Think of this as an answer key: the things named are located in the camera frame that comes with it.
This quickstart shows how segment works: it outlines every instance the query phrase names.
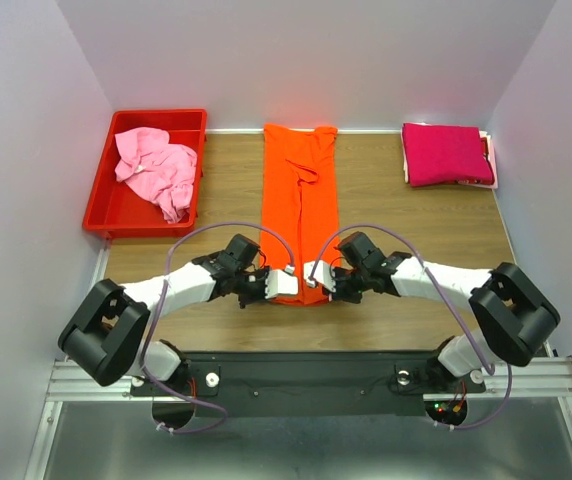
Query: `gray floor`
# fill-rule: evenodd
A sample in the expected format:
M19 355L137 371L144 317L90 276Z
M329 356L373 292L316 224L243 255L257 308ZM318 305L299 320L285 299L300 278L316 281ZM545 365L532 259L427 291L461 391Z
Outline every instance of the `gray floor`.
M478 400L471 420L495 405ZM571 480L572 447L555 399L511 400L465 432L387 415L232 419L187 437L156 432L149 404L77 403L65 407L47 478Z

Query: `folded clothing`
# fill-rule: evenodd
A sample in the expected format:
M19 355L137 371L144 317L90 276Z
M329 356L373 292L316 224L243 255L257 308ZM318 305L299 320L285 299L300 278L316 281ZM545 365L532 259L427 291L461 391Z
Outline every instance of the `folded clothing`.
M139 197L161 207L164 220L177 223L193 197L197 154L185 145L169 144L170 134L140 127L115 135L121 157L115 174Z
M264 196L262 225L275 230L295 253L299 279L296 297L278 298L286 305L315 305L328 302L321 287L310 288L303 278L303 264L317 258L324 242L339 229L335 182L335 127L297 132L278 125L264 127ZM266 232L261 233L266 263L284 268L288 254ZM334 238L322 259L331 263L338 255Z
M402 142L413 187L457 182L494 183L476 127L405 123Z

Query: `red plastic tray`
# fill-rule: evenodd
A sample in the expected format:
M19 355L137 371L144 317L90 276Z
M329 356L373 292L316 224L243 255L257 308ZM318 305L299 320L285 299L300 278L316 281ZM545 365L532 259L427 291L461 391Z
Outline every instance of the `red plastic tray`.
M104 238L181 237L192 232L197 219L206 117L205 110L115 112L86 207L84 229ZM170 143L181 143L197 152L193 198L188 215L179 223L167 223L158 206L142 200L128 185L117 182L115 178L115 167L119 162L115 134L137 127L166 130L170 133Z

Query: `pink towel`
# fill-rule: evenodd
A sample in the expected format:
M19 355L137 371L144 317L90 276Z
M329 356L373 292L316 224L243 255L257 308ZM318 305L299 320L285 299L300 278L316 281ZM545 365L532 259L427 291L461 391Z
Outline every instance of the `pink towel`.
M185 145L168 143L170 134L156 128L134 128L115 135L121 160L115 167L118 182L164 212L177 223L193 196L197 154Z

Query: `white wall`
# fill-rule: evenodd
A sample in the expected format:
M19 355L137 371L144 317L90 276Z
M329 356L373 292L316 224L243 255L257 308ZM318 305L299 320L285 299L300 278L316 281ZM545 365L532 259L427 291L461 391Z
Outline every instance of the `white wall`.
M0 479L24 476L88 287L98 245L80 225L110 114L55 2L0 2Z
M518 261L559 308L572 354L572 1L559 0L489 126Z
M485 125L554 0L58 0L116 108Z

